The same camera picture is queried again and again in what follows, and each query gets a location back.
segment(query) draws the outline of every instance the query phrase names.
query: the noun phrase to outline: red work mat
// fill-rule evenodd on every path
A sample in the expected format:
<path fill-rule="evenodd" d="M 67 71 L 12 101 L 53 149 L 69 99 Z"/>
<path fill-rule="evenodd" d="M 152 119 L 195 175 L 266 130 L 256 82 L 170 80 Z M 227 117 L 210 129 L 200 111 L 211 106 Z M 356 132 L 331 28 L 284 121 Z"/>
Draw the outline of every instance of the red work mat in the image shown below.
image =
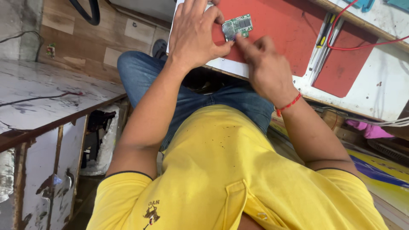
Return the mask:
<path fill-rule="evenodd" d="M 289 60 L 292 74 L 305 74 L 326 15 L 324 9 L 307 0 L 221 0 L 218 7 L 225 20 L 250 14 L 253 30 L 248 39 L 254 42 L 269 35 L 277 52 Z M 216 45 L 226 42 L 221 25 L 213 25 L 212 36 Z M 236 46 L 225 58 L 245 62 Z"/>
<path fill-rule="evenodd" d="M 333 46 L 351 48 L 374 44 L 377 40 L 375 35 L 345 21 Z M 373 47 L 352 51 L 330 50 L 312 86 L 334 96 L 345 97 L 372 50 Z"/>

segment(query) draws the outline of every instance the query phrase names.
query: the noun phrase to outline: circuit board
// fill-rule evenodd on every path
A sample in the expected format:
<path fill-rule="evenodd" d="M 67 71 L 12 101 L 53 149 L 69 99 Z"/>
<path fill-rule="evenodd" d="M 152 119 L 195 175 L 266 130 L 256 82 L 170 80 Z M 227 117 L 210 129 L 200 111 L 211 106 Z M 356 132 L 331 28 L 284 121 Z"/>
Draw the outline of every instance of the circuit board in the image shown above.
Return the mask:
<path fill-rule="evenodd" d="M 222 25 L 222 30 L 225 34 L 226 41 L 235 41 L 236 33 L 240 33 L 241 36 L 248 38 L 249 31 L 252 29 L 253 23 L 250 14 L 230 19 L 225 21 L 225 23 Z"/>

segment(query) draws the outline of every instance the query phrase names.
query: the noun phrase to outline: black cable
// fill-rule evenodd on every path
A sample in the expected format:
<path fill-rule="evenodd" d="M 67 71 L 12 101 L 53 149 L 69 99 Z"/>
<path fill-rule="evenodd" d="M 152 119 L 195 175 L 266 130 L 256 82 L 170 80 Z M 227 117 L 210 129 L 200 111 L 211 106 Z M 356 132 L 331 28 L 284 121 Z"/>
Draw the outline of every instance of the black cable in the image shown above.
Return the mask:
<path fill-rule="evenodd" d="M 36 62 L 37 62 L 38 61 L 38 56 L 40 54 L 41 46 L 43 46 L 43 44 L 44 44 L 44 38 L 37 31 L 34 31 L 34 30 L 24 31 L 21 34 L 16 35 L 14 37 L 3 39 L 3 40 L 0 41 L 0 43 L 6 42 L 6 41 L 8 41 L 10 39 L 13 39 L 13 38 L 19 38 L 19 37 L 23 36 L 24 34 L 30 33 L 30 32 L 35 33 L 37 35 L 37 37 L 38 37 L 38 40 L 40 41 L 40 44 L 38 45 L 38 49 L 37 49 L 37 53 L 36 53 Z"/>
<path fill-rule="evenodd" d="M 78 96 L 81 96 L 81 95 L 82 95 L 81 92 L 79 92 L 79 93 L 76 93 L 76 92 L 66 92 L 66 93 L 63 93 L 63 94 L 58 95 L 58 96 L 34 97 L 34 98 L 24 99 L 24 100 L 20 100 L 20 101 L 12 101 L 12 102 L 8 102 L 8 103 L 0 104 L 0 107 L 12 105 L 12 104 L 16 104 L 16 103 L 20 103 L 20 102 L 24 102 L 24 101 L 32 101 L 32 100 L 37 100 L 37 99 L 47 99 L 47 98 L 63 97 L 63 96 L 68 95 L 68 94 L 78 95 Z"/>
<path fill-rule="evenodd" d="M 78 13 L 91 25 L 99 25 L 100 15 L 99 15 L 99 6 L 98 0 L 89 0 L 91 15 L 84 10 L 84 8 L 79 4 L 78 0 L 70 0 L 71 4 L 75 7 Z"/>

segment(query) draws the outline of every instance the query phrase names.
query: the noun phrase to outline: man's left hand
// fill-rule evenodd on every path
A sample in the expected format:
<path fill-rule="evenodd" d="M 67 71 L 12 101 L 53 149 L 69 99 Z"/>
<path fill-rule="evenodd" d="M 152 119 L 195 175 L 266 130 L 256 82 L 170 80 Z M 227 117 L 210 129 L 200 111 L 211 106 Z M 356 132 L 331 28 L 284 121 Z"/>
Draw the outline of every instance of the man's left hand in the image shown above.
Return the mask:
<path fill-rule="evenodd" d="M 225 18 L 216 6 L 205 11 L 208 0 L 185 0 L 180 3 L 173 19 L 169 38 L 168 61 L 175 62 L 186 73 L 208 61 L 230 53 L 234 42 L 221 46 L 214 44 L 211 37 L 214 22 L 223 24 Z"/>

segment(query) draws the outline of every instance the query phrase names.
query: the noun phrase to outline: pink cloth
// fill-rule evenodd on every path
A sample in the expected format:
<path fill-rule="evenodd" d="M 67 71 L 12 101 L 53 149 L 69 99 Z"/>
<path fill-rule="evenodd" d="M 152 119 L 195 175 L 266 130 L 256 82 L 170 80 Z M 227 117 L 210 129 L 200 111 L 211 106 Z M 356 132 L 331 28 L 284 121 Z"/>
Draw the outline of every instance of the pink cloth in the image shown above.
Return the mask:
<path fill-rule="evenodd" d="M 353 126 L 357 130 L 365 130 L 364 138 L 366 139 L 393 138 L 394 137 L 394 135 L 387 133 L 381 127 L 376 126 L 376 125 L 371 125 L 365 122 L 359 122 L 359 121 L 350 120 L 350 119 L 347 119 L 345 122 Z"/>

